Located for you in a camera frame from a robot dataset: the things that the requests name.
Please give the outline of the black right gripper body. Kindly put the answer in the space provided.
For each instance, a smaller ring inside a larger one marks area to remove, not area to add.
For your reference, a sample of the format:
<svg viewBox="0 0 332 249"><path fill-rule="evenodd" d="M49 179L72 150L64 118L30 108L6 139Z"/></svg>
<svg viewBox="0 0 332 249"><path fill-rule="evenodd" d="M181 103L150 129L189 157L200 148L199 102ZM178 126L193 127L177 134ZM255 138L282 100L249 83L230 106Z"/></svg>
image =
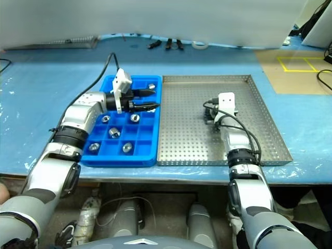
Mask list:
<svg viewBox="0 0 332 249"><path fill-rule="evenodd" d="M204 123L206 125L214 125L216 115L216 107L206 107L204 111Z"/></svg>

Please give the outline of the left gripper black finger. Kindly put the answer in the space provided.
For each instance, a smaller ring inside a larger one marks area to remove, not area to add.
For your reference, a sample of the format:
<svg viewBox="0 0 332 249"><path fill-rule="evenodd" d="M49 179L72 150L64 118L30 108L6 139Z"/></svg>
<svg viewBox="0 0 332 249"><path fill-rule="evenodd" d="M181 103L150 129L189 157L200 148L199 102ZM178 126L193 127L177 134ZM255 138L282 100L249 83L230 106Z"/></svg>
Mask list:
<svg viewBox="0 0 332 249"><path fill-rule="evenodd" d="M147 112L153 109L156 109L160 106L158 103L143 103L143 104L134 104L134 112Z"/></svg>
<svg viewBox="0 0 332 249"><path fill-rule="evenodd" d="M133 89L132 92L135 97L147 97L156 93L152 89Z"/></svg>

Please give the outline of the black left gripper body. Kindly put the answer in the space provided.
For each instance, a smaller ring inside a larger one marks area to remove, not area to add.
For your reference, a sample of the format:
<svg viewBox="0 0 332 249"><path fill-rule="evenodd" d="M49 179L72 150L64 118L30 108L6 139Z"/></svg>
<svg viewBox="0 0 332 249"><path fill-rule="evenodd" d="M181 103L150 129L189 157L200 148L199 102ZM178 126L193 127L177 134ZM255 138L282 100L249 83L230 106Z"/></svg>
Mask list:
<svg viewBox="0 0 332 249"><path fill-rule="evenodd" d="M133 99L134 93L131 89L129 89L126 93L121 94L120 103L121 109L124 112L133 112Z"/></svg>

